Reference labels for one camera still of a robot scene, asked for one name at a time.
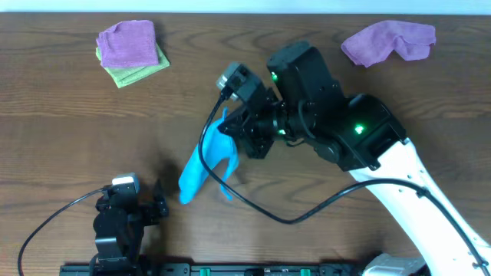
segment green cloth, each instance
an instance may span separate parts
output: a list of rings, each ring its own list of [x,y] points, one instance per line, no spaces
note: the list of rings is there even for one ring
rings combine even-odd
[[[143,79],[144,77],[150,76],[151,74],[162,70],[165,67],[169,67],[170,63],[167,57],[160,50],[159,45],[157,45],[157,54],[159,56],[159,65],[155,66],[143,66],[143,67],[128,67],[128,68],[109,68],[104,67],[104,69],[113,78],[117,85],[117,88],[122,88],[130,85],[136,81]],[[95,49],[95,55],[101,60],[101,51],[99,48]]]

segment folded purple cloth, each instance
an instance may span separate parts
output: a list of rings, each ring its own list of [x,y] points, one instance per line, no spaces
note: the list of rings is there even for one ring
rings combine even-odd
[[[392,50],[405,61],[428,58],[430,45],[436,42],[434,26],[386,20],[348,38],[341,49],[356,65],[369,67],[385,61]]]
[[[148,20],[122,21],[99,34],[102,67],[158,65],[155,30]]]

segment wood grain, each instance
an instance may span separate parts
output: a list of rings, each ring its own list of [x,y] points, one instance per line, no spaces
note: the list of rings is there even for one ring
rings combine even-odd
[[[362,28],[395,18],[435,25],[437,45],[424,61],[393,54],[368,69],[341,52]],[[99,31],[150,19],[171,66],[117,89],[94,55]],[[241,61],[272,85],[266,58],[308,39],[346,94],[382,99],[402,121],[440,188],[467,221],[491,239],[491,18],[393,15],[0,15],[0,274],[14,275],[27,236],[72,199],[136,172],[160,177],[170,217],[147,230],[143,251],[194,261],[358,260],[374,251],[418,255],[367,191],[308,221],[280,225],[241,202],[227,202],[210,181],[189,205],[176,183],[216,101],[216,78]],[[266,160],[241,158],[229,181],[285,217],[310,209],[352,182],[311,148],[276,143]],[[54,275],[66,261],[95,253],[95,198],[48,224],[25,252],[26,275]]]

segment blue cloth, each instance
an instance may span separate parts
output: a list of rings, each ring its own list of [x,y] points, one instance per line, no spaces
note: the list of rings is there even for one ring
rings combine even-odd
[[[229,165],[222,177],[225,182],[229,176],[239,166],[239,154],[237,153],[237,146],[233,141],[233,138],[227,136],[217,129],[217,127],[224,121],[227,114],[227,108],[223,109],[222,118],[213,122],[206,132],[205,139],[203,141],[203,157],[206,164],[210,169],[213,169],[224,159],[229,159]],[[205,170],[199,160],[198,146],[193,151],[191,158],[189,158],[186,167],[179,178],[179,187],[181,189],[180,202],[181,204],[187,204],[193,200],[199,189],[203,186],[208,172]],[[228,200],[232,200],[232,196],[222,186],[222,192]]]

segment crumpled purple cloth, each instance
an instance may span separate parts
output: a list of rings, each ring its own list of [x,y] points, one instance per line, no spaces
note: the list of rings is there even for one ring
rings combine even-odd
[[[428,58],[430,45],[436,44],[435,27],[418,23],[386,20],[375,23],[348,38],[341,50],[356,64],[369,67],[395,50],[405,61]]]
[[[140,67],[158,65],[153,22],[122,21],[99,34],[103,67]]]

